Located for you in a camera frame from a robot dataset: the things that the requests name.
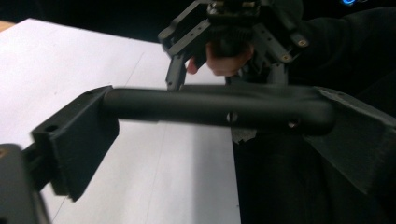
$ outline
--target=black plastic part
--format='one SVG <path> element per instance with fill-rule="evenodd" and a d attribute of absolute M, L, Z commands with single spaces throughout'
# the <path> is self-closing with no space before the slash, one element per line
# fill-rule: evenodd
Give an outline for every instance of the black plastic part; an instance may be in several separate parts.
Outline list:
<path fill-rule="evenodd" d="M 283 63 L 274 63 L 270 66 L 270 73 L 267 78 L 268 83 L 274 85 L 288 85 L 288 70 Z"/>
<path fill-rule="evenodd" d="M 206 63 L 206 48 L 199 49 L 197 53 L 193 55 L 193 57 L 195 59 L 195 66 L 200 68 Z"/>
<path fill-rule="evenodd" d="M 210 26 L 208 21 L 198 23 L 169 49 L 169 54 L 174 56 L 184 53 L 190 58 L 197 50 L 205 48 L 209 41 Z"/>
<path fill-rule="evenodd" d="M 56 168 L 51 166 L 50 157 L 41 154 L 35 144 L 30 145 L 22 153 L 35 190 L 42 190 L 55 177 Z"/>
<path fill-rule="evenodd" d="M 258 23 L 252 29 L 252 44 L 262 57 L 269 54 L 276 63 L 292 62 L 292 56 L 264 25 Z"/>
<path fill-rule="evenodd" d="M 56 169 L 51 180 L 58 195 L 76 201 L 119 134 L 116 117 L 101 109 L 111 87 L 87 91 L 32 131 L 39 153 Z"/>
<path fill-rule="evenodd" d="M 106 94 L 104 108 L 120 119 L 168 120 L 307 134 L 325 134 L 335 122 L 329 102 L 312 88 L 262 85 L 183 88 L 182 91 L 115 89 Z M 237 115 L 237 119 L 229 120 L 231 113 Z"/>
<path fill-rule="evenodd" d="M 329 134 L 307 140 L 362 193 L 394 193 L 396 119 L 342 92 L 320 91 L 337 122 Z"/>
<path fill-rule="evenodd" d="M 0 171 L 0 223 L 49 224 L 45 206 L 33 188 L 18 146 L 0 145 Z"/>
<path fill-rule="evenodd" d="M 178 91 L 180 86 L 184 84 L 187 73 L 184 66 L 185 62 L 186 57 L 183 54 L 172 57 L 165 80 L 169 91 Z"/>
<path fill-rule="evenodd" d="M 168 51 L 183 35 L 190 31 L 194 24 L 205 18 L 205 5 L 192 2 L 180 15 L 174 18 L 166 29 L 158 34 L 163 49 Z"/>

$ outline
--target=finger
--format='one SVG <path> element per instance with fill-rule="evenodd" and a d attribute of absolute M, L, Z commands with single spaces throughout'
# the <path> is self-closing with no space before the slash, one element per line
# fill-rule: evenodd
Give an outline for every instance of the finger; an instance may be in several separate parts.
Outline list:
<path fill-rule="evenodd" d="M 198 68 L 195 65 L 195 58 L 194 57 L 191 57 L 189 59 L 189 63 L 187 64 L 187 72 L 189 74 L 192 74 L 192 75 L 194 75 L 194 74 L 196 74 L 198 72 Z"/>
<path fill-rule="evenodd" d="M 214 56 L 212 48 L 210 46 L 207 48 L 206 52 L 206 64 L 212 71 L 237 71 L 241 68 L 251 57 L 252 52 L 246 50 L 236 55 L 235 57 L 223 57 L 219 58 Z"/>
<path fill-rule="evenodd" d="M 226 70 L 226 71 L 221 71 L 221 70 L 213 70 L 213 74 L 218 77 L 232 77 L 235 76 L 238 73 L 239 69 L 236 70 Z"/>
<path fill-rule="evenodd" d="M 245 52 L 247 53 L 250 58 L 253 56 L 254 53 L 254 46 L 251 43 L 246 43 Z"/>

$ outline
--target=hole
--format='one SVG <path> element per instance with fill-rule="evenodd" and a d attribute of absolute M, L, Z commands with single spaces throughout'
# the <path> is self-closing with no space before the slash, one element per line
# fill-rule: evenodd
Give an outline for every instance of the hole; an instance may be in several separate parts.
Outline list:
<path fill-rule="evenodd" d="M 235 123 L 238 120 L 238 114 L 235 112 L 230 112 L 227 114 L 226 119 L 229 123 Z"/>
<path fill-rule="evenodd" d="M 0 224 L 7 224 L 8 221 L 5 217 L 0 217 Z"/>
<path fill-rule="evenodd" d="M 50 125 L 50 126 L 48 126 L 46 129 L 45 129 L 45 131 L 46 132 L 49 132 L 49 133 L 52 133 L 53 131 L 55 131 L 55 130 L 57 130 L 58 129 L 58 126 L 56 126 L 56 125 Z"/>

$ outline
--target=black sleeve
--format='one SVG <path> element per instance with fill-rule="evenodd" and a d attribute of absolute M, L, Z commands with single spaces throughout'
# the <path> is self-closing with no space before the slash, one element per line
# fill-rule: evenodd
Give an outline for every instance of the black sleeve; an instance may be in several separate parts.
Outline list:
<path fill-rule="evenodd" d="M 290 66 L 291 82 L 354 94 L 396 69 L 396 7 L 299 27 L 310 46 Z"/>

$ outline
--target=white table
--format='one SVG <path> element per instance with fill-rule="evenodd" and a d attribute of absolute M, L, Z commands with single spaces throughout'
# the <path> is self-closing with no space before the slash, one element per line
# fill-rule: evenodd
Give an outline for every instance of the white table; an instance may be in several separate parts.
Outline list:
<path fill-rule="evenodd" d="M 27 20 L 0 33 L 0 143 L 29 132 L 84 91 L 164 89 L 157 44 Z M 207 68 L 188 83 L 222 83 Z M 230 130 L 121 121 L 120 135 L 83 196 L 44 195 L 53 223 L 240 223 Z"/>

